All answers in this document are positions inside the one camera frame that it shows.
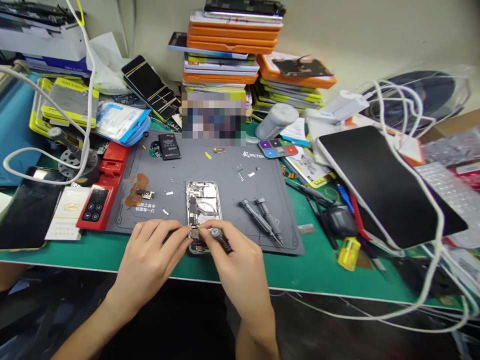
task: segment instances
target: yellow tool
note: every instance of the yellow tool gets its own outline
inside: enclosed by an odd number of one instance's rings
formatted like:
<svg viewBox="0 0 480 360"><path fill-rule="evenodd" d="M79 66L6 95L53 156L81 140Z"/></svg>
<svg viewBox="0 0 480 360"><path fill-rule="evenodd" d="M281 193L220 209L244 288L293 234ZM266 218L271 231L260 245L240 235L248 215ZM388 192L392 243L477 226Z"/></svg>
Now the yellow tool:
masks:
<svg viewBox="0 0 480 360"><path fill-rule="evenodd" d="M348 271L355 271L360 247L361 245L355 237L346 237L338 257L340 266Z"/></svg>

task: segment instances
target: black battery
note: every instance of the black battery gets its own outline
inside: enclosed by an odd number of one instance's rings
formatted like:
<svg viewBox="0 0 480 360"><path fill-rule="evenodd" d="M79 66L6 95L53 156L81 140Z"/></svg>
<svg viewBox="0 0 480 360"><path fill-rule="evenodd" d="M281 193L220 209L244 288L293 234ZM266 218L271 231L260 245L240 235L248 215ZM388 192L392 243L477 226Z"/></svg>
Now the black battery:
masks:
<svg viewBox="0 0 480 360"><path fill-rule="evenodd" d="M160 152L163 160L180 159L182 157L175 134L160 134L158 140L160 141Z"/></svg>

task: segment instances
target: red phone holder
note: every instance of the red phone holder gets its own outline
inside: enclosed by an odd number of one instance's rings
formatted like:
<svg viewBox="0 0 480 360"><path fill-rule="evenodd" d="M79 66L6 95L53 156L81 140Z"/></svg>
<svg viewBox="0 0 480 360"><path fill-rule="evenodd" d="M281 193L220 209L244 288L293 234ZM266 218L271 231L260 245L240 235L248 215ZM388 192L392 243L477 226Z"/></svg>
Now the red phone holder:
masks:
<svg viewBox="0 0 480 360"><path fill-rule="evenodd" d="M124 175L130 147L110 142L100 163L100 179L93 184L76 227L105 231Z"/></svg>

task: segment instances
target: green workbench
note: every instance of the green workbench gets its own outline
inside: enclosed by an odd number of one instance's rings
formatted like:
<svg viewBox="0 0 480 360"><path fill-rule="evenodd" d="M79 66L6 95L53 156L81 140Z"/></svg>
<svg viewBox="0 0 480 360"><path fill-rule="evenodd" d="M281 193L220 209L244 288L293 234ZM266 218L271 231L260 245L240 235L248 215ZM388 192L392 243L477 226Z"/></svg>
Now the green workbench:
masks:
<svg viewBox="0 0 480 360"><path fill-rule="evenodd" d="M247 125L253 134L256 124ZM162 129L152 124L154 129ZM6 192L12 194L14 189ZM284 256L264 254L268 285L271 289L315 293L351 298L413 303L410 293L387 257L379 257L388 270L387 281L375 268L357 267L350 272L337 264L336 253L318 225L307 199L288 188L298 225L313 224L316 233L303 235L305 255ZM50 241L36 251L0 252L0 261L116 272L119 268L128 235L85 231L80 241ZM219 275L211 256L192 257L187 254L175 268L173 278L201 282L219 282ZM432 306L443 306L429 301Z"/></svg>

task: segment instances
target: gray work mat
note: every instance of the gray work mat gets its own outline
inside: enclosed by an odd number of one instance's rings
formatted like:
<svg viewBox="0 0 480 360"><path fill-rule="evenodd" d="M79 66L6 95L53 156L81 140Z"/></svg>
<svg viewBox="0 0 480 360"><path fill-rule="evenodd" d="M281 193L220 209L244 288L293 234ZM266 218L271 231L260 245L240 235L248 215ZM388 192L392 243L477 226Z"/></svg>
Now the gray work mat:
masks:
<svg viewBox="0 0 480 360"><path fill-rule="evenodd" d="M232 222L262 250L289 255L305 253L277 159L263 158L256 144L222 146L226 152L214 153L218 140L183 139L181 134L176 133L181 158L162 160L149 154L152 142L158 141L158 135L162 133L149 130L149 136L143 137L131 149L106 231L130 234L136 223L150 219L175 219L186 224L187 182L210 181L218 185L223 220ZM240 172L243 181L238 175L240 169L243 169ZM147 186L144 190L155 192L152 199L142 199L136 194L137 182L140 188ZM258 198L265 198L268 210L278 219L285 249L260 231L239 205L241 200L248 199L250 206L261 214L255 202ZM132 206L138 202L141 202L140 206Z"/></svg>

